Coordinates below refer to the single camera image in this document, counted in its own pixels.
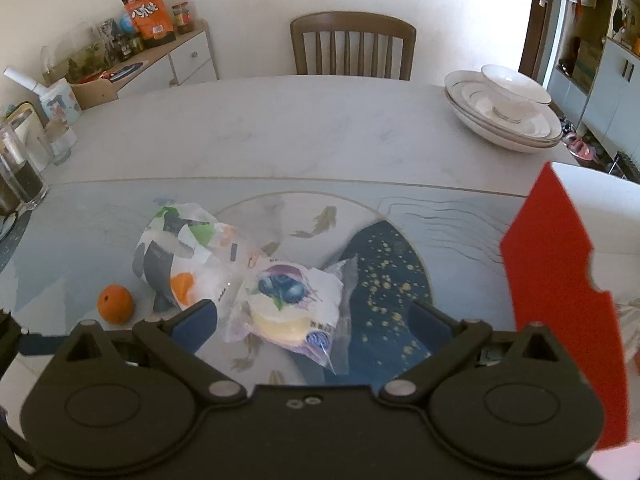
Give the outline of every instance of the white container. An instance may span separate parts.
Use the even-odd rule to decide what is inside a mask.
[[[541,105],[548,105],[551,102],[551,96],[539,83],[511,68],[485,65],[482,67],[482,75],[491,90],[508,99],[521,98]]]
[[[82,109],[65,78],[59,79],[47,93],[40,97],[40,104],[49,119],[61,119],[71,126],[82,114]]]

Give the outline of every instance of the plastic bag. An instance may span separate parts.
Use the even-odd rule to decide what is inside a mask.
[[[181,309],[211,300],[228,316],[249,269],[268,257],[198,204],[163,207],[136,248],[133,272]]]
[[[355,257],[326,270],[261,259],[240,286],[225,339],[253,333],[347,374],[350,298],[357,282]]]
[[[163,0],[122,0],[145,48],[175,41],[174,23]]]

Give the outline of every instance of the jar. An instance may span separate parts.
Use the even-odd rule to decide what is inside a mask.
[[[174,5],[172,9],[174,11],[175,28],[178,34],[191,32],[193,30],[193,22],[189,14],[189,3],[182,2],[181,4]]]
[[[23,143],[6,123],[0,124],[0,176],[28,210],[42,202],[49,190]]]
[[[121,62],[124,62],[133,56],[129,43],[127,43],[127,38],[125,38],[123,34],[118,35],[118,37],[113,41],[113,46],[115,47],[116,54]]]

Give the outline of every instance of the white cabinet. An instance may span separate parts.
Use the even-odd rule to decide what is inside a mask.
[[[140,72],[118,91],[118,98],[217,80],[209,41],[202,31]]]
[[[124,85],[118,91],[118,99],[170,88],[173,85],[175,85],[174,70],[169,57],[164,56]]]
[[[580,87],[555,68],[546,90],[567,119],[573,124],[578,124],[587,102],[587,95]]]
[[[207,35],[201,32],[187,41],[187,43],[173,50],[169,56],[174,64],[178,84],[182,84],[191,74],[211,59]]]
[[[216,69],[213,66],[213,61],[208,60],[203,66],[191,74],[180,86],[197,85],[200,83],[208,83],[217,81]]]
[[[634,65],[640,71],[638,58],[607,39],[591,96],[582,116],[582,122],[601,142],[628,89],[630,74],[632,70],[635,72]]]
[[[640,121],[638,108],[640,105],[640,60],[636,60],[638,74],[631,76],[628,88],[624,92],[616,113],[611,120],[609,129],[602,145],[607,153],[615,156],[616,152],[632,155],[640,144]]]

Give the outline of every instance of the chair backrest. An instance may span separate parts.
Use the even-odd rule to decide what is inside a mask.
[[[378,76],[378,43],[379,36],[386,36],[386,57],[384,77],[391,78],[393,56],[393,38],[402,40],[402,58],[400,62],[400,79],[409,81],[411,67],[414,63],[415,27],[407,22],[370,12],[318,12],[301,16],[291,22],[291,41],[293,56],[296,60],[296,71],[299,75],[308,74],[304,34],[316,34],[316,73],[322,74],[321,32],[329,32],[329,74],[336,74],[335,33],[344,31],[344,67],[343,74],[351,75],[350,32],[359,32],[358,73],[364,75],[364,35],[373,34],[373,51],[371,55],[371,76]]]

